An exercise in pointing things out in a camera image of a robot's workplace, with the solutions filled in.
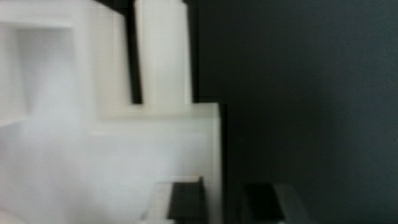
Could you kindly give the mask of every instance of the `white surface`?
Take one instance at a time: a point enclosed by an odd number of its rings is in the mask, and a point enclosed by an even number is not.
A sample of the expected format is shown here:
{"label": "white surface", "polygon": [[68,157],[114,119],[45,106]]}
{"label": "white surface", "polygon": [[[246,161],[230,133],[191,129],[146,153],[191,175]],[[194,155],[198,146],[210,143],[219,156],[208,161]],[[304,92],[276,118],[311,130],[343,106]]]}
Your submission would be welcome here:
{"label": "white surface", "polygon": [[0,126],[27,117],[15,30],[0,23]]}
{"label": "white surface", "polygon": [[15,214],[0,211],[0,224],[25,224],[25,222]]}
{"label": "white surface", "polygon": [[[73,4],[56,14],[36,11],[36,24],[18,16],[27,5],[15,7],[15,22],[0,16],[20,29],[31,111],[0,129],[0,207],[33,224],[139,223],[153,184],[194,175],[205,176],[219,224],[217,105],[155,115],[130,104],[123,19],[93,1]],[[49,29],[70,26],[43,22],[66,12],[72,28]]]}
{"label": "white surface", "polygon": [[182,0],[136,2],[144,107],[182,113],[192,106],[187,5]]}

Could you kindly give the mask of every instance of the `dark panel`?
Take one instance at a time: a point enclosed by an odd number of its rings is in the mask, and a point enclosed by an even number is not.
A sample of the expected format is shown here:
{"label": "dark panel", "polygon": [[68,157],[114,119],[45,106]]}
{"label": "dark panel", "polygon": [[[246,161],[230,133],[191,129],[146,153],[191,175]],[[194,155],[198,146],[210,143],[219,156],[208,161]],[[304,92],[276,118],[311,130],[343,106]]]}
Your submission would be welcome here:
{"label": "dark panel", "polygon": [[176,220],[178,224],[208,224],[203,182],[175,183],[169,219]]}

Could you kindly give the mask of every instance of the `white wall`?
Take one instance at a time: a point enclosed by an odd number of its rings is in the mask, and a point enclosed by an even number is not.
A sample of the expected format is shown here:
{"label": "white wall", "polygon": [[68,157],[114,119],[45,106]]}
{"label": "white wall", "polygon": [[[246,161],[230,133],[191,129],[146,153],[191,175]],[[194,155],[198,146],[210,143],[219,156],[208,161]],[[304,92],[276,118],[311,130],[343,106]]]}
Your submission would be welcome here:
{"label": "white wall", "polygon": [[31,224],[132,224],[155,182],[216,175],[217,123],[205,132],[88,134],[72,37],[18,31],[31,118],[0,129],[0,207]]}

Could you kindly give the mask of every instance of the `white panel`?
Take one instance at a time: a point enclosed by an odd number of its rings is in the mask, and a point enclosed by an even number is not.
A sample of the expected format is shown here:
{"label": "white panel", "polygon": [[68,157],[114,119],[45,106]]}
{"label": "white panel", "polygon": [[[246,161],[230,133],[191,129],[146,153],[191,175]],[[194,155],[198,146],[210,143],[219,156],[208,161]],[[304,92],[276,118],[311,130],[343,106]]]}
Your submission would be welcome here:
{"label": "white panel", "polygon": [[15,30],[0,24],[0,126],[27,117]]}

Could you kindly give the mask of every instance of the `dark gray wall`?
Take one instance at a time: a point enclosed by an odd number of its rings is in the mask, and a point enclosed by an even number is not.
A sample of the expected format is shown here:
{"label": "dark gray wall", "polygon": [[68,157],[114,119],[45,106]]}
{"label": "dark gray wall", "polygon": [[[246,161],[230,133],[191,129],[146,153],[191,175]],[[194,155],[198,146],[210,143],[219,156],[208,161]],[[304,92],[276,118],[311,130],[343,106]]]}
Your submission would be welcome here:
{"label": "dark gray wall", "polygon": [[200,90],[239,187],[297,187],[320,223],[398,223],[398,1],[201,0]]}

